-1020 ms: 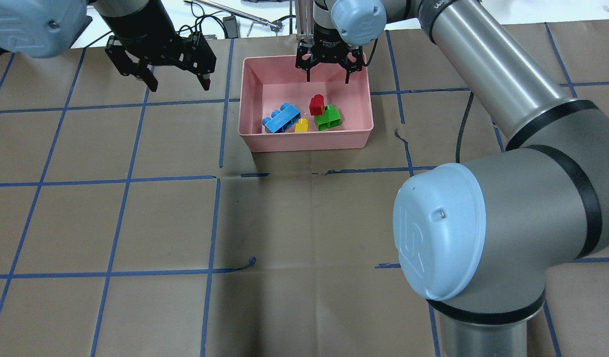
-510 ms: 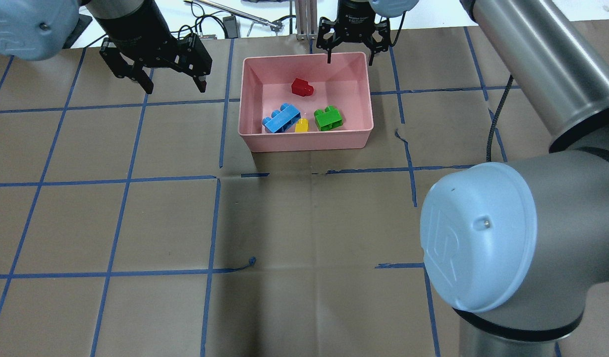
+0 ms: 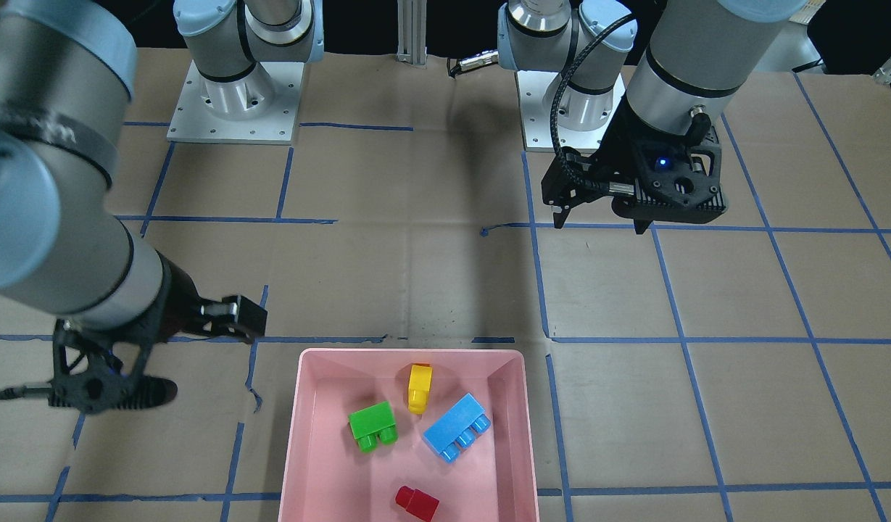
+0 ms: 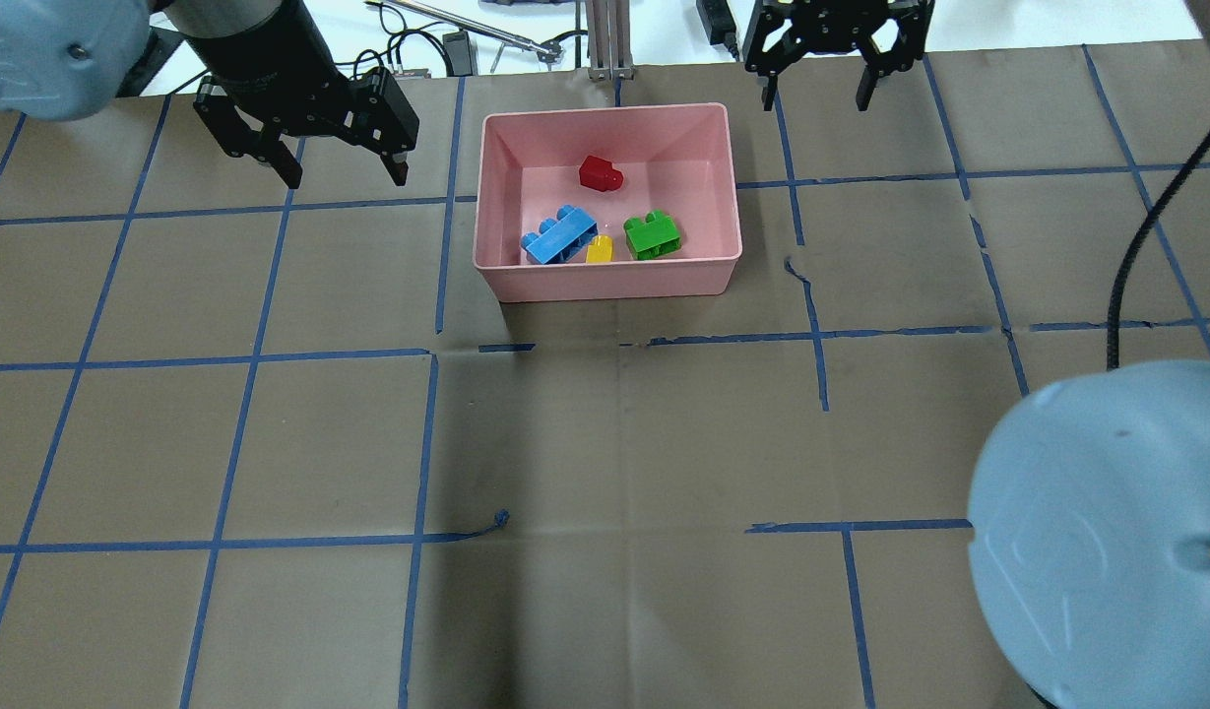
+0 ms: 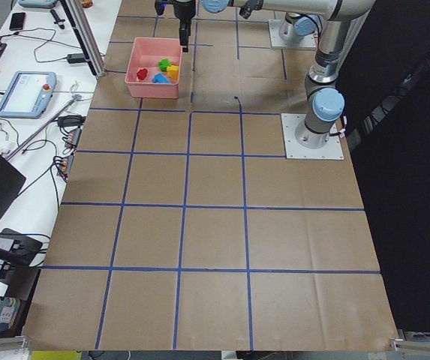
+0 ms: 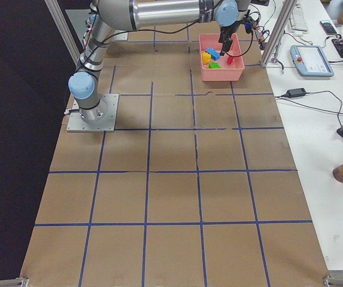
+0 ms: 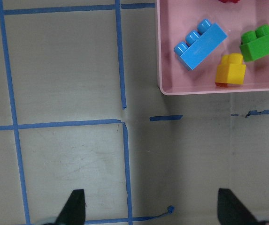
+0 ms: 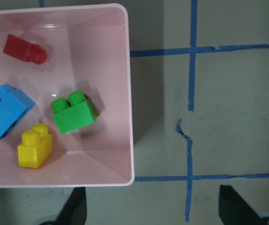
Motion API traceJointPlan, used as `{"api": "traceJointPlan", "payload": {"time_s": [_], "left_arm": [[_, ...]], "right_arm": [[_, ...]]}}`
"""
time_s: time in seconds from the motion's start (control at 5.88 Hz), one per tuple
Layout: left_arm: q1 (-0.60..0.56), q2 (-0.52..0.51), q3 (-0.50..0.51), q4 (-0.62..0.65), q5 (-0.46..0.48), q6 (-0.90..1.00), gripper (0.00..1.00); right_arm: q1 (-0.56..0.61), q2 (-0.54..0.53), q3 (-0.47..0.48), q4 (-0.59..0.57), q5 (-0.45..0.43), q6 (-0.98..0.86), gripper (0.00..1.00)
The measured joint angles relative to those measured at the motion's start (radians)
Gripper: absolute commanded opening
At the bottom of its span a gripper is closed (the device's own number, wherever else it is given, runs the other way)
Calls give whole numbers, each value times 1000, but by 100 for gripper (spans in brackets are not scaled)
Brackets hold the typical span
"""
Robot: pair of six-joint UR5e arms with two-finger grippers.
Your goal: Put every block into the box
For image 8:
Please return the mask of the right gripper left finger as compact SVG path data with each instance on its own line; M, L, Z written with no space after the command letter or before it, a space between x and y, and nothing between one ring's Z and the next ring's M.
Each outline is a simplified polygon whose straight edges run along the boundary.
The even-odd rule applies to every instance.
M62 210L55 225L84 225L87 220L87 200L85 187L75 187Z

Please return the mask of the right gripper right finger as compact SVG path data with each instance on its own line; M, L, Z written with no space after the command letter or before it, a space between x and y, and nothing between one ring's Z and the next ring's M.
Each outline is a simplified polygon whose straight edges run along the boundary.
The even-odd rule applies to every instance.
M232 186L219 189L218 214L224 225L264 225L258 214Z

